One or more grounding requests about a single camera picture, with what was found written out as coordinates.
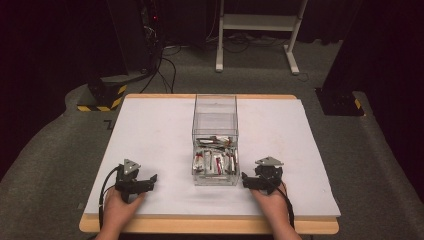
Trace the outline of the white metal stand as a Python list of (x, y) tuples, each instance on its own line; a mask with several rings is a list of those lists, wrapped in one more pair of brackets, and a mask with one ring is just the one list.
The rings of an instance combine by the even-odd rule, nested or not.
[(249, 30), (249, 31), (275, 31), (290, 32), (290, 41), (284, 45), (291, 73), (299, 75), (300, 70), (296, 63), (293, 48), (303, 21), (304, 12), (308, 0), (301, 0), (298, 13), (293, 16), (279, 15), (252, 15), (252, 14), (228, 14), (225, 12), (225, 0), (220, 0), (219, 5), (219, 27), (218, 44), (216, 53), (215, 71), (222, 72), (224, 69), (224, 31), (225, 30)]

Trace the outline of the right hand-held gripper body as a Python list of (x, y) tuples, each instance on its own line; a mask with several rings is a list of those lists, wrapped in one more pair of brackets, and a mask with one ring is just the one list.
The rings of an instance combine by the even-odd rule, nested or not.
[(267, 194), (271, 194), (282, 181), (283, 162), (268, 156), (256, 161), (257, 167), (255, 174), (259, 177), (262, 186), (260, 190), (264, 190)]

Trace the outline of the clear acrylic drawer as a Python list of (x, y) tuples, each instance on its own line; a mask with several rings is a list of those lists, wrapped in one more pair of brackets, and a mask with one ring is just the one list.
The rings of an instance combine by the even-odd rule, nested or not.
[[(193, 156), (194, 156), (194, 141), (196, 138), (209, 137), (209, 136), (195, 136), (193, 139)], [(237, 175), (225, 175), (225, 176), (204, 176), (204, 175), (193, 175), (194, 183), (198, 186), (235, 186), (240, 177), (240, 166), (238, 165)]]

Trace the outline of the black stand base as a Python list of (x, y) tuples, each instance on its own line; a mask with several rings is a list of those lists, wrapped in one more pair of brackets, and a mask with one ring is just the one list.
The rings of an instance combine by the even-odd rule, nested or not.
[(352, 92), (339, 92), (316, 88), (315, 94), (322, 111), (328, 116), (364, 116), (365, 112), (359, 100)]

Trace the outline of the black base with yellow stripes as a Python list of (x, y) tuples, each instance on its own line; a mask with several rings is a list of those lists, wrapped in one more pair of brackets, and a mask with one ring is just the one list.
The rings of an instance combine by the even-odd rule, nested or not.
[(77, 109), (82, 112), (114, 111), (121, 103), (126, 88), (126, 84), (89, 83), (77, 102)]

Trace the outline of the black computer tower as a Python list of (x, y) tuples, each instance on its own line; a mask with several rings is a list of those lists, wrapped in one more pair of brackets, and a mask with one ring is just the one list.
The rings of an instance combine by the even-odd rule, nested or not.
[(159, 0), (107, 0), (125, 73), (150, 75), (163, 43)]

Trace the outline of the clear acrylic drawer case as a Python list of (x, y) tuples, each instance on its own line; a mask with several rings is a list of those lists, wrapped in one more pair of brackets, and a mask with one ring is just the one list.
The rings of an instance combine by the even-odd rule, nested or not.
[(195, 97), (193, 136), (238, 136), (237, 97), (198, 94)]

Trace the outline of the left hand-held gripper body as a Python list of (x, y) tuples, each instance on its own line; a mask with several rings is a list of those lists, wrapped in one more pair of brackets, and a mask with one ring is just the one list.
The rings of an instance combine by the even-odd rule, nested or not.
[(118, 166), (115, 189), (121, 193), (121, 198), (125, 203), (129, 203), (129, 197), (132, 194), (141, 194), (140, 187), (143, 183), (149, 183), (147, 180), (137, 180), (140, 167), (140, 164), (129, 159), (125, 159), (124, 163)]

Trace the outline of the batteries inside box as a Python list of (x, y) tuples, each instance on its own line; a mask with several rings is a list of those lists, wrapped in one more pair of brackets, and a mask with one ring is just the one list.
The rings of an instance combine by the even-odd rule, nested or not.
[(229, 176), (238, 174), (237, 142), (230, 136), (196, 138), (192, 174)]

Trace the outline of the person's left hand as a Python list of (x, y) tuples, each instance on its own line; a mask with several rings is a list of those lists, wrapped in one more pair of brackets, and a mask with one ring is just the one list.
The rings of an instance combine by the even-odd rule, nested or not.
[(120, 233), (132, 220), (145, 196), (145, 193), (141, 193), (131, 203), (126, 203), (122, 200), (121, 193), (118, 190), (115, 188), (109, 189), (105, 199), (101, 230)]

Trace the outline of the person's right hand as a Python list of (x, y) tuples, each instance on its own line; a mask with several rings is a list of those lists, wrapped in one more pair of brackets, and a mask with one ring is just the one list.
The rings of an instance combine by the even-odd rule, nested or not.
[(285, 200), (285, 184), (281, 184), (270, 195), (254, 189), (251, 189), (250, 192), (273, 230), (290, 227), (288, 206)]

